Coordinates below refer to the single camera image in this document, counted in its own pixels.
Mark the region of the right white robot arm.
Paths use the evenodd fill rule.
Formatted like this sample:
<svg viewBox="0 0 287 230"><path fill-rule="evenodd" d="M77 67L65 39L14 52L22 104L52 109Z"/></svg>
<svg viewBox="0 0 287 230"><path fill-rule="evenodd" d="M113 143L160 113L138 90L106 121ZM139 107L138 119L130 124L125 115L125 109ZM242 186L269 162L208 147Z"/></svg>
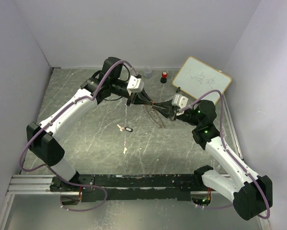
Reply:
<svg viewBox="0 0 287 230"><path fill-rule="evenodd" d="M188 107L184 99L152 103L152 108L166 118L195 126L192 135L196 144L211 154L229 175L226 178L210 167L202 167L193 179L194 187L200 191L208 187L219 192L244 220L255 216L268 219L273 205L271 179L252 170L226 143L222 129L214 125L217 114L212 101L200 100Z"/></svg>

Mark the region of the metal disc with keyrings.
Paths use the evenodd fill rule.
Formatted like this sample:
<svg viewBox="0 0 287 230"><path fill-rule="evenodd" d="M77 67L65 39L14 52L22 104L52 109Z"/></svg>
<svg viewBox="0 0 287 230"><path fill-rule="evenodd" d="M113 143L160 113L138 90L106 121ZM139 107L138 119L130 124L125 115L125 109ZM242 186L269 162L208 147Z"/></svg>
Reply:
<svg viewBox="0 0 287 230"><path fill-rule="evenodd" d="M149 105L143 105L143 109L150 121L152 121L158 128L165 128L165 124L156 110Z"/></svg>

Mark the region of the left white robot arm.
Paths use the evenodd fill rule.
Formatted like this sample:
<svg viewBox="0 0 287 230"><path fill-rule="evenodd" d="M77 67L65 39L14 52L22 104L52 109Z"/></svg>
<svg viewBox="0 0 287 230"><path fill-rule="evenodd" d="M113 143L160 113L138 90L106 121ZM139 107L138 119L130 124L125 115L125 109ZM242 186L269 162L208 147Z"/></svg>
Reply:
<svg viewBox="0 0 287 230"><path fill-rule="evenodd" d="M65 158L59 144L64 130L112 94L128 100L136 94L144 95L141 78L128 61L107 58L102 69L85 80L61 108L39 124L31 122L27 126L27 144L23 150L30 150L43 166L60 177L64 188L76 190L80 184L79 173Z"/></svg>

